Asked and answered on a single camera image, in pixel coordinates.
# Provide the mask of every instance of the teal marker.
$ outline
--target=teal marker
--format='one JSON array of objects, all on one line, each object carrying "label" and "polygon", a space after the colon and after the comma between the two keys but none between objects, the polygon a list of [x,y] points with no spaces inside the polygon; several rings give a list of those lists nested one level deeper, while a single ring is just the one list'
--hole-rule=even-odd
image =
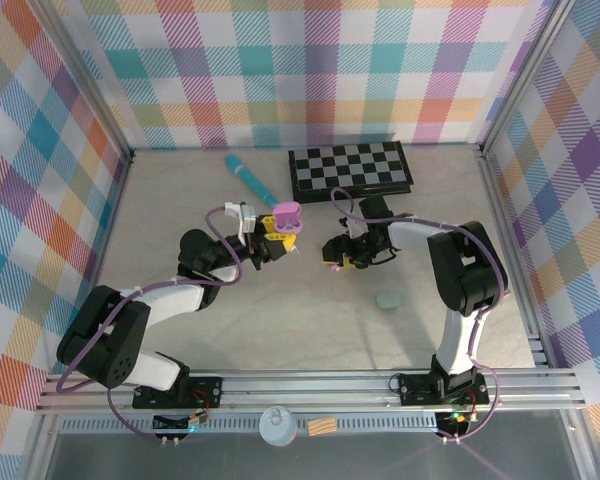
[{"label": "teal marker", "polygon": [[251,189],[253,193],[260,197],[264,203],[266,203],[269,207],[273,208],[278,204],[278,201],[274,198],[273,194],[265,187],[260,180],[258,180],[253,173],[242,163],[235,155],[227,155],[224,159],[227,164],[227,168],[235,173],[238,177],[242,179],[244,183],[247,184],[247,187]]}]

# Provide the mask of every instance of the black bracket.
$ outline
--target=black bracket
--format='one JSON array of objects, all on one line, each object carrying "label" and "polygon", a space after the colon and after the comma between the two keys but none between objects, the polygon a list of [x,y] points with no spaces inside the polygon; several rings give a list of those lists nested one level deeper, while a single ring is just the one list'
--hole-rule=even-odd
[{"label": "black bracket", "polygon": [[[491,253],[506,290],[507,274],[482,224],[469,222],[461,227],[478,238]],[[474,242],[464,233],[453,231],[432,235],[427,243],[438,293],[450,310],[467,317],[471,312],[493,305],[500,293],[496,272]]]},{"label": "black bracket", "polygon": [[[69,365],[121,301],[120,292],[106,285],[91,290],[58,345],[58,360]],[[111,324],[113,329],[98,339],[76,370],[107,388],[121,385],[136,365],[150,312],[138,300],[127,303]]]},{"label": "black bracket", "polygon": [[138,410],[218,408],[222,397],[222,377],[187,376],[179,382],[178,390],[184,394],[138,387],[134,391],[132,407]]},{"label": "black bracket", "polygon": [[[189,417],[187,416],[154,415],[152,423],[154,434],[158,438],[166,438],[167,440],[177,438],[178,440],[182,440],[189,434]],[[178,432],[166,433],[164,430],[178,430]]]},{"label": "black bracket", "polygon": [[466,387],[456,396],[441,397],[440,392],[432,382],[431,374],[407,375],[399,374],[398,390],[400,395],[400,405],[403,407],[417,405],[472,405],[473,398],[471,391],[476,399],[476,405],[489,405],[489,392],[485,382],[484,375],[478,373],[475,375],[475,381]]}]

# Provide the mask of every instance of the chessboard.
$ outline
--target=chessboard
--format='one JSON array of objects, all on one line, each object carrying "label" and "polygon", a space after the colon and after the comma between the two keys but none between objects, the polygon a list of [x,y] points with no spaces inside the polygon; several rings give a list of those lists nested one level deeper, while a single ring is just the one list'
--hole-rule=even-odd
[{"label": "chessboard", "polygon": [[333,187],[360,198],[409,193],[413,185],[400,142],[290,150],[289,168],[298,203],[328,201]]}]

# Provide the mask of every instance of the small green object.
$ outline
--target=small green object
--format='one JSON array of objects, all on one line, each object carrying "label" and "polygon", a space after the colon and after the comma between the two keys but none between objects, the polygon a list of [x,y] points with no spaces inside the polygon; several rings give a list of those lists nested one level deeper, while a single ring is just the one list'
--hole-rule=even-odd
[{"label": "small green object", "polygon": [[376,302],[382,310],[398,308],[402,303],[400,292],[382,292],[376,297]]}]

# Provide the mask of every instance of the white floor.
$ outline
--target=white floor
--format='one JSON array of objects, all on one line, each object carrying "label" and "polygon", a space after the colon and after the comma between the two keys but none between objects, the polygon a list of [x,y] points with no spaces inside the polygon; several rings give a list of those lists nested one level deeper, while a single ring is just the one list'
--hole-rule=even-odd
[{"label": "white floor", "polygon": [[[224,165],[226,151],[139,152],[108,246],[100,283],[114,288],[171,278],[179,240],[205,228],[204,214],[225,201],[268,210]],[[236,150],[279,201],[291,200],[286,151]],[[410,147],[415,185],[386,197],[394,213],[463,223],[482,222],[497,244],[486,196],[469,147]],[[402,251],[367,270],[331,272],[323,244],[342,233],[330,203],[303,206],[299,254],[267,264],[248,263],[244,280],[221,290],[208,309],[150,329],[143,348],[173,356],[193,369],[428,368],[444,325],[427,258]],[[235,233],[230,219],[218,221]],[[402,305],[381,311],[376,295],[402,292]],[[533,360],[513,295],[486,322],[478,360],[495,367],[530,367]]]}]

